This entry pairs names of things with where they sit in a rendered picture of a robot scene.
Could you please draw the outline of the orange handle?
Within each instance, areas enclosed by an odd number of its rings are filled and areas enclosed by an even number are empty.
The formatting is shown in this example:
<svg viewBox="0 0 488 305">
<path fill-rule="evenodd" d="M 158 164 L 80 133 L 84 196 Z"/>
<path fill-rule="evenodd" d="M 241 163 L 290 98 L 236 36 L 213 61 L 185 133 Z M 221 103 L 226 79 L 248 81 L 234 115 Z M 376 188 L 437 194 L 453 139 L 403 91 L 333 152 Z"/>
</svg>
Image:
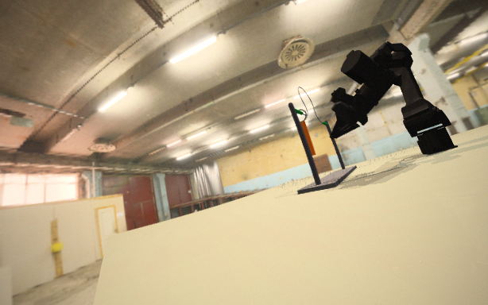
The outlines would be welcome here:
<svg viewBox="0 0 488 305">
<path fill-rule="evenodd" d="M 305 120 L 307 119 L 308 115 L 307 115 L 305 109 L 299 109 L 299 110 L 302 110 L 306 114 L 305 115 L 305 119 L 304 120 L 301 120 L 300 123 L 301 123 L 301 125 L 303 127 L 304 134 L 305 134 L 305 138 L 306 138 L 306 141 L 308 142 L 308 146 L 309 146 L 309 148 L 311 150 L 312 155 L 314 156 L 316 154 L 315 153 L 315 150 L 314 150 L 314 145 L 312 143 L 312 140 L 311 140 L 310 135 L 309 135 L 309 132 L 308 132 L 308 128 L 307 128 L 306 123 L 305 123 Z"/>
</svg>

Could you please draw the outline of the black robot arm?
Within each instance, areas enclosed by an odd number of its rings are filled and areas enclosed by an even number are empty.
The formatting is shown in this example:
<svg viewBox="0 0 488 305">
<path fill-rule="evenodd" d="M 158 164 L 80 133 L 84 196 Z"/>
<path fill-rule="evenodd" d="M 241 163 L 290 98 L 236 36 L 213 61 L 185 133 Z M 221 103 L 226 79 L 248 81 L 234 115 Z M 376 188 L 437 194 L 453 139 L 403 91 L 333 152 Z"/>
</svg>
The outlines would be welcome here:
<svg viewBox="0 0 488 305">
<path fill-rule="evenodd" d="M 448 117 L 421 93 L 411 70 L 411 55 L 409 48 L 402 43 L 391 44 L 386 41 L 371 56 L 360 50 L 349 52 L 341 72 L 380 98 L 392 85 L 399 86 L 406 102 L 401 108 L 403 124 L 411 137 L 418 138 L 417 144 L 423 154 L 430 155 L 456 148 L 458 145 L 453 144 L 445 128 L 451 125 Z M 342 101 L 350 106 L 356 94 L 346 94 L 346 90 L 339 87 L 331 95 L 330 101 Z M 417 133 L 439 124 L 442 125 Z"/>
</svg>

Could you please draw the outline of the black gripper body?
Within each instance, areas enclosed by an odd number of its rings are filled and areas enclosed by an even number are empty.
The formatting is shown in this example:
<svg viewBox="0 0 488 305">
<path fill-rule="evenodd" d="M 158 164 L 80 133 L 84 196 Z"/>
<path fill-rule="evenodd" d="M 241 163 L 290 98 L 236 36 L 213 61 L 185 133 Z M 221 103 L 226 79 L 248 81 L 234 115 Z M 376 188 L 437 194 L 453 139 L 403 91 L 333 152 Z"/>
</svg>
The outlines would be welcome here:
<svg viewBox="0 0 488 305">
<path fill-rule="evenodd" d="M 350 106 L 348 106 L 347 103 L 340 101 L 335 103 L 331 110 L 352 125 L 357 122 L 365 125 L 368 121 L 367 114 L 374 106 L 378 105 L 378 101 L 381 98 L 365 87 L 357 88 L 355 93 L 354 101 Z"/>
</svg>

